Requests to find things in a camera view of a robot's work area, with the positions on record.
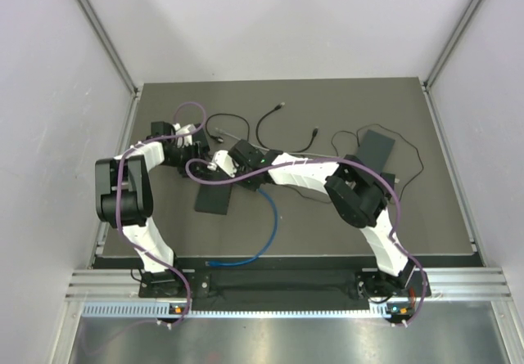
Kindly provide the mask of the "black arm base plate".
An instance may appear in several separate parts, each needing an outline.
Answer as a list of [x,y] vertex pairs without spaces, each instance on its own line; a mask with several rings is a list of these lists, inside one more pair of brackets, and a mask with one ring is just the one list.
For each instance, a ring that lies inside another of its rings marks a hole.
[[338,294],[344,300],[429,296],[429,277],[409,260],[390,275],[371,256],[177,258],[194,299],[226,294]]

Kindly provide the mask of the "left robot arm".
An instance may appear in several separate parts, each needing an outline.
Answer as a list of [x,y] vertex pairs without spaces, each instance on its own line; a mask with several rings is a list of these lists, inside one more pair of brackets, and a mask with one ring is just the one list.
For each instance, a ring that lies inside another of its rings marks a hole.
[[193,158],[209,152],[202,124],[154,122],[151,135],[121,155],[95,163],[96,212],[125,238],[142,260],[141,283],[153,297],[187,293],[188,282],[176,268],[175,252],[153,220],[149,173],[165,165],[183,171]]

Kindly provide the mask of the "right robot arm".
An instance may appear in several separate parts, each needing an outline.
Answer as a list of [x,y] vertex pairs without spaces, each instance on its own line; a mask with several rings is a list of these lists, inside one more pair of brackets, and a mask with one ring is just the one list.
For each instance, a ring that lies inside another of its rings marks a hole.
[[326,195],[341,219],[359,229],[370,246],[377,276],[360,289],[377,296],[403,294],[413,282],[417,261],[400,243],[400,217],[392,218],[388,204],[400,211],[395,177],[384,172],[384,161],[360,153],[312,159],[284,151],[258,150],[239,141],[228,151],[217,151],[213,161],[228,177],[257,190],[264,184],[293,186]]

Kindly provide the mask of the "black network switch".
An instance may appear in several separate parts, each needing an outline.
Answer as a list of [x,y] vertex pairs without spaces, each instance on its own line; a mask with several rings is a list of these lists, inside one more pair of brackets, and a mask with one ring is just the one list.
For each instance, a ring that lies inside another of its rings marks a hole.
[[226,215],[228,213],[232,186],[200,185],[194,210],[199,213]]
[[382,173],[394,144],[395,139],[373,130],[368,130],[364,134],[355,156],[362,165],[375,173]]

